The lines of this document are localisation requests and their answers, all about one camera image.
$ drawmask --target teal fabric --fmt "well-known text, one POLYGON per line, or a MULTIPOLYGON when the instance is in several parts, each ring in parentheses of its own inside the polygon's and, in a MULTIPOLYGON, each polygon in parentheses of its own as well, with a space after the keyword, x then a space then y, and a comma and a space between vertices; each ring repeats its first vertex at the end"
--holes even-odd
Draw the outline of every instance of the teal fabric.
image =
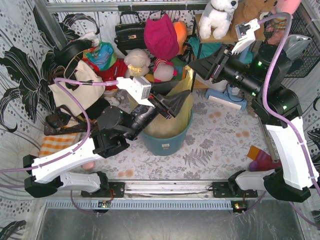
MULTIPOLYGON (((193 50, 194 55, 197 56, 199 45, 200 45, 198 38, 190 37, 188 42, 192 46, 192 50, 193 50)), ((219 42, 217 42, 217 43, 203 43, 202 48, 201 48, 200 58, 203 59, 205 57, 210 56, 212 53, 214 53, 215 51, 217 51, 219 49, 220 45, 221 45, 221 43, 219 43, 219 42)), ((253 57, 254 57, 254 53, 251 51, 248 51, 248 53, 244 59, 244 64, 250 64, 253 60, 253 57)))

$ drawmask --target label sticker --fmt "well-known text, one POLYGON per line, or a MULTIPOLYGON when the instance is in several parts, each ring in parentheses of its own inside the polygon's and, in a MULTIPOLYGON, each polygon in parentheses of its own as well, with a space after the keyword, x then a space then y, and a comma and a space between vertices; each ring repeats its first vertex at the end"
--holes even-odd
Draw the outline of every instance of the label sticker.
POLYGON ((170 144, 167 143, 167 144, 162 144, 162 148, 163 149, 169 149, 170 148, 170 144))

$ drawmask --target black handbag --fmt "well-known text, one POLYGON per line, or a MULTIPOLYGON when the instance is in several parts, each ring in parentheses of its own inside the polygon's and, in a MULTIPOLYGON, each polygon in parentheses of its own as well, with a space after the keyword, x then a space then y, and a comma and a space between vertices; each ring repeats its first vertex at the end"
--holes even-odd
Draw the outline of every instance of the black handbag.
POLYGON ((145 26, 146 24, 141 21, 136 11, 122 12, 120 14, 120 23, 114 27, 116 35, 114 42, 116 43, 117 48, 125 55, 127 55, 125 50, 146 49, 147 47, 144 39, 145 26), (138 22, 122 24, 123 15, 136 15, 138 17, 138 22))

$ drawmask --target orange hat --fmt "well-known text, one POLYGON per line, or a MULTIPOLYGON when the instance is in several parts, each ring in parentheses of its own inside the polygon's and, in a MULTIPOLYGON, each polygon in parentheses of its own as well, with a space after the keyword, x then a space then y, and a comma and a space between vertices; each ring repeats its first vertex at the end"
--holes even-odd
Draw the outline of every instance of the orange hat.
POLYGON ((174 30, 176 32, 177 41, 179 44, 179 52, 178 55, 181 55, 185 52, 185 48, 183 48, 184 42, 187 39, 187 27, 183 21, 176 21, 173 23, 174 30))

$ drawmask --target orange checkered cloth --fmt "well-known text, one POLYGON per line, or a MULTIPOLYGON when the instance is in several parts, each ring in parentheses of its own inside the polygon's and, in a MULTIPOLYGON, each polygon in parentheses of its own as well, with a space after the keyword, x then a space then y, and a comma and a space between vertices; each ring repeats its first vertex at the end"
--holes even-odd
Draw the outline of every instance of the orange checkered cloth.
MULTIPOLYGON (((76 124, 78 124, 76 121, 70 120, 65 128, 70 128, 76 124)), ((55 136, 44 136, 43 144, 41 145, 39 152, 39 158, 54 154, 76 144, 79 142, 80 136, 81 132, 55 136)))

